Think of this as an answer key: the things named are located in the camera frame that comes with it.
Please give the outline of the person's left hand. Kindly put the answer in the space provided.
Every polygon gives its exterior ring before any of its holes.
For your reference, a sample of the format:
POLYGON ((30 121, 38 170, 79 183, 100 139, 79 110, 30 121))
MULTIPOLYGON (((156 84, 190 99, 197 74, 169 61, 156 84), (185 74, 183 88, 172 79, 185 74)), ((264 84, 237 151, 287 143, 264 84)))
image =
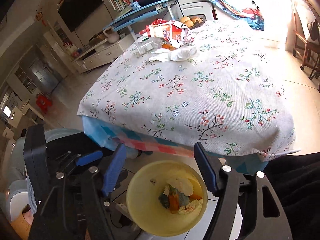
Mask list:
POLYGON ((29 224, 29 225, 32 225, 33 223, 33 220, 34 220, 34 217, 33 217, 33 213, 31 211, 31 207, 30 205, 26 205, 24 207, 24 209, 22 210, 22 215, 23 215, 23 218, 24 220, 29 224))

